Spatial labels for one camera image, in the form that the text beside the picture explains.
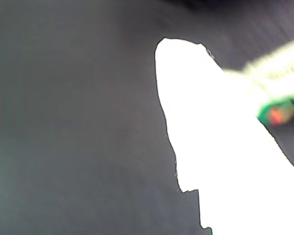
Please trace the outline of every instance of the overexposed white object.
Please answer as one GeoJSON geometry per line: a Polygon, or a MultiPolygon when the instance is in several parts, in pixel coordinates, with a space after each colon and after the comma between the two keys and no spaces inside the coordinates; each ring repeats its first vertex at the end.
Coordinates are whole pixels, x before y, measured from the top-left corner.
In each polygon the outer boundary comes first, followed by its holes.
{"type": "Polygon", "coordinates": [[[294,235],[294,167],[203,45],[162,40],[160,103],[182,191],[213,235],[294,235]]]}

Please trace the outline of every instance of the dark gray surface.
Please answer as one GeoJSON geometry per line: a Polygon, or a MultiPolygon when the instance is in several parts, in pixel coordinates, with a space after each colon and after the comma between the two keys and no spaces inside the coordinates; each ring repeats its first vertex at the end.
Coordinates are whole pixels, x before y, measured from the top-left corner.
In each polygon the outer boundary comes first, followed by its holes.
{"type": "MultiPolygon", "coordinates": [[[[204,234],[196,192],[177,192],[153,52],[181,37],[239,68],[294,38],[294,3],[275,3],[0,1],[0,235],[204,234]]],[[[294,123],[275,135],[294,161],[294,123]]]]}

